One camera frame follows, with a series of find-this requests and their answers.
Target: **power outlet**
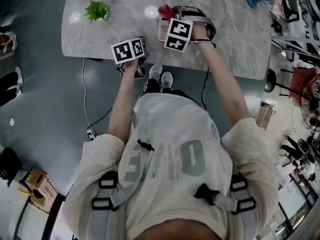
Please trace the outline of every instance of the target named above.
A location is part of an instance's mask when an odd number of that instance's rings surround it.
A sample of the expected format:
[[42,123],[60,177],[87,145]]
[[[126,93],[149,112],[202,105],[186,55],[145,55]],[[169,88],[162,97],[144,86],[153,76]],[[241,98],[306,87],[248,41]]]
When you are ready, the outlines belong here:
[[96,138],[95,132],[92,130],[92,128],[88,128],[86,130],[86,133],[88,134],[88,137],[91,141],[93,141]]

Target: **cardboard box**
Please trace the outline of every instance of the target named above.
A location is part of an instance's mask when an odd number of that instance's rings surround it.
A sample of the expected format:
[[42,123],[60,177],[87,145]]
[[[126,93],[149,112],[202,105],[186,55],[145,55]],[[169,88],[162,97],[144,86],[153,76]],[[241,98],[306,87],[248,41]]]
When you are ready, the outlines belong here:
[[[45,213],[50,213],[58,192],[51,183],[48,175],[42,171],[33,169],[25,180],[25,183],[32,190],[32,204]],[[36,194],[36,191],[38,191],[43,197],[38,198],[39,196]]]

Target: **shoe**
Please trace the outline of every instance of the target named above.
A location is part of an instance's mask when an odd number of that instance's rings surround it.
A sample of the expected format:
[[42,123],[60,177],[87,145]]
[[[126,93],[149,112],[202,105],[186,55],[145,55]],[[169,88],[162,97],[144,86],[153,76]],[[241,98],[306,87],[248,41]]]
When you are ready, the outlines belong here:
[[17,84],[22,84],[22,82],[24,81],[24,78],[22,77],[22,73],[21,73],[20,67],[16,66],[15,67],[15,72],[18,74],[18,82],[17,82]]
[[5,53],[7,52],[7,50],[8,50],[8,43],[9,43],[9,42],[6,42],[6,43],[4,44],[3,54],[5,54]]
[[16,88],[18,90],[18,89],[20,89],[20,87],[21,87],[21,84],[17,83],[16,85],[9,87],[8,91],[11,90],[11,89],[14,89],[14,88]]
[[170,72],[164,72],[161,77],[161,82],[162,82],[161,92],[165,88],[171,89],[172,83],[174,82],[172,74]]
[[12,51],[14,52],[17,49],[18,43],[17,43],[17,36],[14,34],[10,37],[10,41],[12,41]]
[[[159,78],[161,76],[161,73],[162,73],[162,65],[161,64],[154,64],[150,68],[149,79],[154,79],[154,80],[156,80],[158,82],[158,80],[159,80]],[[147,90],[147,88],[148,88],[148,80],[144,84],[143,92],[145,92]]]
[[17,15],[13,14],[13,13],[9,13],[7,14],[4,19],[3,22],[0,24],[1,27],[6,27],[12,24],[12,22],[14,21],[14,19],[17,17]]
[[22,94],[22,90],[21,89],[17,89],[15,94],[16,94],[16,97],[20,96]]

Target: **marble table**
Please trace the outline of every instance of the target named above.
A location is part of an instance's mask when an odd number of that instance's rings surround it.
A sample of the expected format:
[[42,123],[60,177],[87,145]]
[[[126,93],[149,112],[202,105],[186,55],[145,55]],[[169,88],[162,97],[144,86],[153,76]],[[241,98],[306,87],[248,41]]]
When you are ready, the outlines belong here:
[[148,63],[206,71],[207,63],[193,44],[184,53],[164,48],[164,43],[158,41],[159,18],[145,13],[150,6],[193,6],[212,19],[217,29],[217,49],[235,76],[262,80],[266,74],[271,50],[271,21],[266,4],[250,9],[246,0],[94,1],[104,1],[109,15],[90,24],[84,10],[90,0],[66,0],[61,29],[65,56],[113,60],[110,45],[144,36]]

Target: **backpack strap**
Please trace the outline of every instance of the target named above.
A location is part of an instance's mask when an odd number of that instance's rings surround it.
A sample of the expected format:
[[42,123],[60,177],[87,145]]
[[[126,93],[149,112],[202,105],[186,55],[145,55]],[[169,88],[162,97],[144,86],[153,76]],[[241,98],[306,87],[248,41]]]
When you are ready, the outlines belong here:
[[140,181],[144,174],[144,169],[148,163],[148,159],[151,157],[150,152],[155,151],[155,149],[150,144],[150,137],[148,136],[148,117],[150,109],[146,104],[146,101],[142,101],[140,104],[141,110],[139,111],[138,126],[137,126],[137,143],[134,150],[139,150],[140,152],[140,172],[138,179],[132,185],[119,189],[118,192],[113,194],[110,198],[114,207],[121,206],[135,193],[138,188]]
[[118,173],[109,171],[99,181],[99,193],[91,201],[88,219],[87,240],[125,240],[126,210],[125,206],[114,207],[110,197],[121,188]]
[[[248,182],[240,174],[234,174],[231,178],[229,196],[224,196],[218,190],[210,190],[206,184],[202,184],[196,191],[194,197],[205,199],[211,206],[217,206],[221,210],[229,212],[232,225],[229,230],[238,230],[242,223],[243,239],[252,240],[259,224],[256,212],[256,201],[248,192]],[[229,234],[230,239],[239,237],[236,233]]]
[[259,217],[256,211],[256,201],[248,191],[248,182],[241,174],[234,174],[231,178],[230,197],[237,200],[236,217],[242,222],[243,239],[252,240],[256,237]]

